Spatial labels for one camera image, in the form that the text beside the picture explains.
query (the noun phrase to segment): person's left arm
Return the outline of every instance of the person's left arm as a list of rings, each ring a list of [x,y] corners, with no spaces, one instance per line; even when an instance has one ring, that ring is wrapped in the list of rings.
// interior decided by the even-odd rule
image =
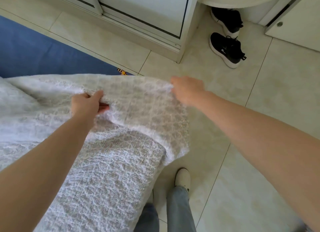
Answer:
[[[92,97],[72,97],[72,118],[0,172],[0,232],[33,231],[57,195],[98,113],[109,109]]]

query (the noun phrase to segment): hand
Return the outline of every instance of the hand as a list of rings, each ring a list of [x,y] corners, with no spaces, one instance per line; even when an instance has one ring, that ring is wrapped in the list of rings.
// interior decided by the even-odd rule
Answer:
[[[198,96],[205,92],[204,84],[201,80],[197,80],[188,76],[171,77],[173,88],[171,92],[176,96],[177,100],[188,106],[194,106]]]
[[[102,96],[102,90],[95,92],[93,96],[87,93],[74,95],[71,98],[72,116],[81,116],[93,120],[96,115],[109,110],[109,105],[99,102]]]

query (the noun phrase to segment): jeans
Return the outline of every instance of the jeans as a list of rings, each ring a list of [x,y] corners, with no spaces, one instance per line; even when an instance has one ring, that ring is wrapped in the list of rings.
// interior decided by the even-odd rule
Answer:
[[[182,186],[174,187],[167,195],[168,232],[196,232],[189,206],[188,191]],[[159,232],[159,217],[152,203],[147,203],[134,232]]]

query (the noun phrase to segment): person's left hand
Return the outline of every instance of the person's left hand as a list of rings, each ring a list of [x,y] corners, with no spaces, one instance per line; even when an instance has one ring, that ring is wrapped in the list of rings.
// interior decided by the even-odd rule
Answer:
[[[99,102],[102,96],[102,90],[95,92],[93,96],[90,96],[87,93],[74,95],[71,98],[72,116],[94,119],[96,115],[109,110],[109,105]]]

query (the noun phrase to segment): white shoe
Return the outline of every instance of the white shoe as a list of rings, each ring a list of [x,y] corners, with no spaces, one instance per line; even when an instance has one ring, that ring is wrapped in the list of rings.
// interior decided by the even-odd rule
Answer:
[[[153,203],[153,189],[152,189],[150,197],[148,198],[146,203]]]
[[[174,185],[183,186],[188,192],[190,191],[191,177],[189,171],[186,168],[178,169]]]

